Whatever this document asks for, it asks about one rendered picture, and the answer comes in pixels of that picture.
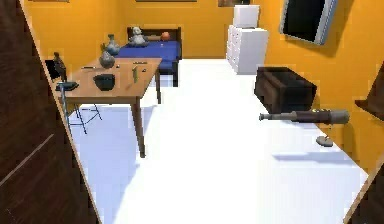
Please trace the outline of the brown wooden table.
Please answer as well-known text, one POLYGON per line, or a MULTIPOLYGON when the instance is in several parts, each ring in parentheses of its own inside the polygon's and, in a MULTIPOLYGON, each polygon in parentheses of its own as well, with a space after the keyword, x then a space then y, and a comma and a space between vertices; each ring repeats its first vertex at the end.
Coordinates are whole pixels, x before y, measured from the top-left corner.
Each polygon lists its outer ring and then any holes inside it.
POLYGON ((140 157, 145 157, 145 144, 141 116, 140 100, 146 93, 152 79, 155 79, 157 102, 161 103, 160 74, 158 67, 161 58, 117 58, 115 64, 118 67, 104 69, 98 67, 95 62, 89 66, 97 69, 80 69, 69 75, 69 79, 77 82, 79 86, 66 92, 66 102, 69 104, 129 104, 140 151, 140 157), (148 64, 133 64, 134 61, 147 61, 148 64), (138 65, 138 81, 134 83, 132 68, 138 65), (113 74, 115 86, 110 91, 101 91, 93 81, 93 77, 99 74, 113 74))

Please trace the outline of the white chest of drawers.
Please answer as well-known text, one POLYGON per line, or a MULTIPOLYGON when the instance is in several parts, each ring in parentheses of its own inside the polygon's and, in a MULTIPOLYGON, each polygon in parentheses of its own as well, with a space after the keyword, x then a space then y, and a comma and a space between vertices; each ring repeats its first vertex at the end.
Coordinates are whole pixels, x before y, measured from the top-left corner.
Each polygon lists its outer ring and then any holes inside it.
POLYGON ((229 26, 226 59, 237 74, 253 75, 264 65, 268 37, 261 28, 229 26))

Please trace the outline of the grey white teddy bear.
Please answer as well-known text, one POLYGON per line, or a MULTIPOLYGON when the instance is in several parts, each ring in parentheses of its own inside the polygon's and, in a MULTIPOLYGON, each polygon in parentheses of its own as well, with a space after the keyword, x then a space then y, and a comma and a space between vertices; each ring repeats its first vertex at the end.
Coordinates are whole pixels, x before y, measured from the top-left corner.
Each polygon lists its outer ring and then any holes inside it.
POLYGON ((145 47, 149 44, 147 38, 142 34, 139 27, 132 28, 133 36, 129 38, 128 45, 131 47, 145 47))

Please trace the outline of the black bowl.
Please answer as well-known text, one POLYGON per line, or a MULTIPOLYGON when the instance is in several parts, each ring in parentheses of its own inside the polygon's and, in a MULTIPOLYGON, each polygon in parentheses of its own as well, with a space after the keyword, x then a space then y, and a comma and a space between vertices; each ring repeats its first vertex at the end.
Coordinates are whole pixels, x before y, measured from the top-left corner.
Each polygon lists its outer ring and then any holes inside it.
POLYGON ((113 74, 99 74, 93 77, 97 88, 101 91, 110 91, 115 86, 115 76, 113 74))

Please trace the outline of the dark brown open box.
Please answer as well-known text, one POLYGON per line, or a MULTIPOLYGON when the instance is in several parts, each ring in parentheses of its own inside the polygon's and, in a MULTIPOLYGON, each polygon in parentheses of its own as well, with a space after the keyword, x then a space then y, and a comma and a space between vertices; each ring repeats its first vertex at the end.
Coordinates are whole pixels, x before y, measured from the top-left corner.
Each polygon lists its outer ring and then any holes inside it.
POLYGON ((311 109, 317 86, 288 67, 259 67, 254 94, 269 113, 311 109))

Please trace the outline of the grey blue vase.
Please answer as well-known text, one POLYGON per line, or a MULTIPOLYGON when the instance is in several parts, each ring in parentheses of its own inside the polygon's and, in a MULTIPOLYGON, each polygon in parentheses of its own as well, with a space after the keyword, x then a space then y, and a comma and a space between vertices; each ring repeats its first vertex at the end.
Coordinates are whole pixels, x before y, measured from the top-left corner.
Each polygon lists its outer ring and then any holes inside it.
POLYGON ((109 43, 106 46, 107 52, 112 56, 118 55, 120 51, 120 46, 115 42, 115 35, 109 34, 108 38, 109 38, 109 43))
POLYGON ((100 45, 101 56, 99 57, 100 65, 105 69, 110 69, 115 64, 115 58, 107 51, 104 43, 100 45))

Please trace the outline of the white box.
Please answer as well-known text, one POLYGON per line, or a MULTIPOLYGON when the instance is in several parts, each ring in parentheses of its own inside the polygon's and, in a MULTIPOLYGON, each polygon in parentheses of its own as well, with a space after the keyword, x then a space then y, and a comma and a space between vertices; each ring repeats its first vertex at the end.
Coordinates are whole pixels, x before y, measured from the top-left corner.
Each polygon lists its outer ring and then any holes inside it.
POLYGON ((233 25, 238 28, 256 28, 258 26, 259 5, 235 5, 233 25))

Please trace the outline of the dark grey baseball bat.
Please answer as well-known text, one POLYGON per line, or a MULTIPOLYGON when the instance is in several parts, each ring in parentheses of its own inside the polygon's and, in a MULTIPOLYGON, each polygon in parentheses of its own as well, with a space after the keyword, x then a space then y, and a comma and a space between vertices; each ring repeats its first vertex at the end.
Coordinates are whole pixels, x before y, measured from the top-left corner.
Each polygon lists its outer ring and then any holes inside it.
POLYGON ((313 109, 279 114, 260 114, 259 120, 290 120, 298 123, 346 124, 350 115, 347 110, 313 109))

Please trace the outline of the small grey brown lump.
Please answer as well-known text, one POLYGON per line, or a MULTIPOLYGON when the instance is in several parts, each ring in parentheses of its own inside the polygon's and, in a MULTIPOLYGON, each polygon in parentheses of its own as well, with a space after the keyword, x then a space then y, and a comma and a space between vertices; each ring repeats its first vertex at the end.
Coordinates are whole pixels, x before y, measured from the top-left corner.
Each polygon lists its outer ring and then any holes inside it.
POLYGON ((333 141, 328 136, 318 136, 316 142, 323 147, 333 146, 333 141))

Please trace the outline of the black chair with metal legs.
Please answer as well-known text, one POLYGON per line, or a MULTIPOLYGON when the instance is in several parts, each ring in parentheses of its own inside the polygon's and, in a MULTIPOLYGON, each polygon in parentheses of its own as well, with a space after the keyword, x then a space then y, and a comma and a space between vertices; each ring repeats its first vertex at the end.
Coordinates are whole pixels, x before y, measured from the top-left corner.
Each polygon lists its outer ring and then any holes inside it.
POLYGON ((72 124, 69 120, 69 111, 67 110, 67 102, 66 102, 66 95, 65 93, 68 91, 75 90, 79 84, 75 81, 69 81, 67 78, 67 72, 66 72, 66 66, 63 62, 63 60, 60 57, 60 54, 58 52, 54 53, 53 59, 48 59, 45 61, 46 67, 48 69, 50 78, 54 80, 55 78, 60 78, 60 81, 56 84, 55 90, 60 93, 61 96, 61 105, 62 110, 64 113, 65 120, 67 122, 68 127, 74 126, 81 126, 83 128, 83 132, 87 133, 87 130, 85 128, 85 125, 88 124, 91 120, 93 120, 95 117, 98 117, 99 119, 102 119, 100 112, 98 110, 97 105, 94 105, 94 108, 91 109, 91 112, 94 112, 94 115, 89 118, 87 121, 83 120, 83 117, 80 112, 80 107, 78 105, 74 105, 74 111, 76 117, 80 120, 79 123, 72 124))

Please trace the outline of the dark brown room door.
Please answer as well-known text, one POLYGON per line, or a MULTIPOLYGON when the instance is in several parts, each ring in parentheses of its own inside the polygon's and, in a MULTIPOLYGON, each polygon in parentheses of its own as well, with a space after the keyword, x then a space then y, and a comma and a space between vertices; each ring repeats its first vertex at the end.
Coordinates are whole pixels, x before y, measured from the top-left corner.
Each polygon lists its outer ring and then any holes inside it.
POLYGON ((0 0, 0 224, 101 224, 20 0, 0 0))

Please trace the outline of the blue bed with dark frame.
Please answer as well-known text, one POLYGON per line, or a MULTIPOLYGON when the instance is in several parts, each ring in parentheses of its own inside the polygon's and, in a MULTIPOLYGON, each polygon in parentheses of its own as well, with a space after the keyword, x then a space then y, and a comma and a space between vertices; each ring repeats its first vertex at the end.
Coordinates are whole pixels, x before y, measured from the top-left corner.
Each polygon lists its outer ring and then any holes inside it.
POLYGON ((149 41, 145 47, 131 47, 128 43, 120 48, 117 58, 161 58, 159 73, 172 77, 173 86, 179 86, 179 61, 182 59, 181 28, 141 28, 142 34, 161 36, 170 34, 169 41, 149 41))

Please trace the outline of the brown framed wall picture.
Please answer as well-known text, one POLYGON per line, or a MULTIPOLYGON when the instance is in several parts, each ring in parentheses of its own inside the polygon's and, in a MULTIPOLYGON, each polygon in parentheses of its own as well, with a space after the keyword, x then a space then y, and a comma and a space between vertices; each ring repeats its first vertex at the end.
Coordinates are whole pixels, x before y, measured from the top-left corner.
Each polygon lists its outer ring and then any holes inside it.
POLYGON ((252 0, 217 0, 218 7, 234 7, 235 5, 249 5, 252 0))

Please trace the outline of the wall television with grey frame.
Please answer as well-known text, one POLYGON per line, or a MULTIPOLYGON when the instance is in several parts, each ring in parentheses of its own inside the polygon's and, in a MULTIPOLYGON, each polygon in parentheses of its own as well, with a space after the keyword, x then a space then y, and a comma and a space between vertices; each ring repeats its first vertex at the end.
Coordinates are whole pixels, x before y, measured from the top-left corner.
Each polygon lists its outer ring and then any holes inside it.
POLYGON ((324 45, 338 0, 284 0, 279 32, 324 45))

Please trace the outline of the dark brown wall shelf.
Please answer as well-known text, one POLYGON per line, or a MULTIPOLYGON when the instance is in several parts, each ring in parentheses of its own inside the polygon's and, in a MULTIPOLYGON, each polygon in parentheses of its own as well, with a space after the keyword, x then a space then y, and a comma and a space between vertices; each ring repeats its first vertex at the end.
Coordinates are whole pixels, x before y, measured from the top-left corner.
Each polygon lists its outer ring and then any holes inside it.
POLYGON ((364 100, 356 100, 355 104, 381 121, 384 121, 384 62, 364 100))

